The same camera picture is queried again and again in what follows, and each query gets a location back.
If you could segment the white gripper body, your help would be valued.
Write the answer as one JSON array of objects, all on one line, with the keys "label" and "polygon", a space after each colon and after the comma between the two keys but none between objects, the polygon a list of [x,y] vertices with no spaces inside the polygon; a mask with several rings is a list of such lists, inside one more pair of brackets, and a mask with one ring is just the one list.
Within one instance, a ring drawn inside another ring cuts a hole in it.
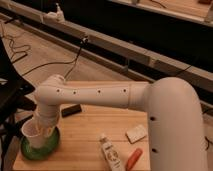
[{"label": "white gripper body", "polygon": [[59,115],[47,117],[40,115],[39,113],[35,113],[34,119],[36,130],[41,133],[45,138],[50,137],[58,124],[59,118]]}]

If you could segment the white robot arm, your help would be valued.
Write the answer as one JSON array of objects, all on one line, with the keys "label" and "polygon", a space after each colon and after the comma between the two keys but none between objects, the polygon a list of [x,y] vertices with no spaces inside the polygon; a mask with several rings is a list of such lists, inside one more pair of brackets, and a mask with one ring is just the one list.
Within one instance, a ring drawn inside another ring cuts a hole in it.
[{"label": "white robot arm", "polygon": [[36,88],[35,99],[42,120],[67,103],[144,111],[151,171],[208,171],[201,104],[183,79],[71,87],[62,76],[52,75]]}]

